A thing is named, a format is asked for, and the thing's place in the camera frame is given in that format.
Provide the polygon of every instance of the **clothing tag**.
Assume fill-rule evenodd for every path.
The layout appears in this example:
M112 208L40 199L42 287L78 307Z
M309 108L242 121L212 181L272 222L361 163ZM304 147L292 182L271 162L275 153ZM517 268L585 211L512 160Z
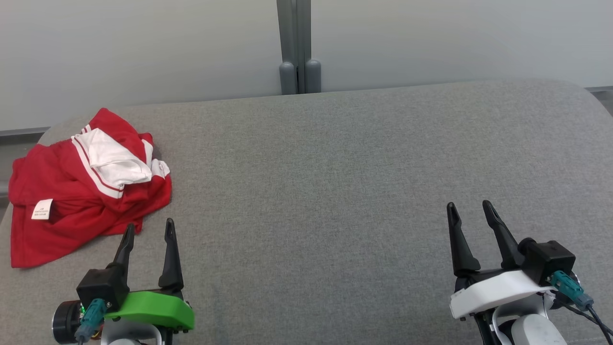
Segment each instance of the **clothing tag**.
M53 199L40 200L34 207L32 219L49 219Z

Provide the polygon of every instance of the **couch cushion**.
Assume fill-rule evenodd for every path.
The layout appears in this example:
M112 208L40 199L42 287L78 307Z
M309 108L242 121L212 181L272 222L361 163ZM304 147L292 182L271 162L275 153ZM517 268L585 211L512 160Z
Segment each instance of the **couch cushion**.
M51 128L78 133L89 117ZM555 239L613 325L613 118L565 82L516 80L162 104L115 109L150 132L173 197L147 217L130 260L132 290L162 271L172 217L197 329L183 344L477 344L451 317L445 206L473 254L500 254L481 201L517 240ZM0 228L5 341L53 344L49 320L120 236L27 270L10 268L10 212ZM568 311L569 343L604 344Z

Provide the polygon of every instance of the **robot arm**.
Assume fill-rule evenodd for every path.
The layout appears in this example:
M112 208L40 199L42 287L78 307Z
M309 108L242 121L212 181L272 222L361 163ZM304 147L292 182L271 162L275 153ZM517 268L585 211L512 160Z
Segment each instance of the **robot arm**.
M519 245L490 201L483 210L502 255L500 269L481 271L462 232L462 220L453 203L447 205L455 292L450 309L455 319L473 317L485 345L566 344L549 320L549 309L576 304L575 311L593 312L593 300L584 293L572 272L575 256L556 241L537 243L531 238ZM501 318L513 319L500 322ZM596 317L609 344L610 330Z
M90 269L77 287L79 300L60 304L53 316L53 337L60 344L87 343L100 334L101 345L138 344L155 339L171 345L173 335L194 328L194 311L183 299L183 273L175 224L166 221L166 256L159 289L128 287L128 263L134 246L134 226L128 225L113 262Z

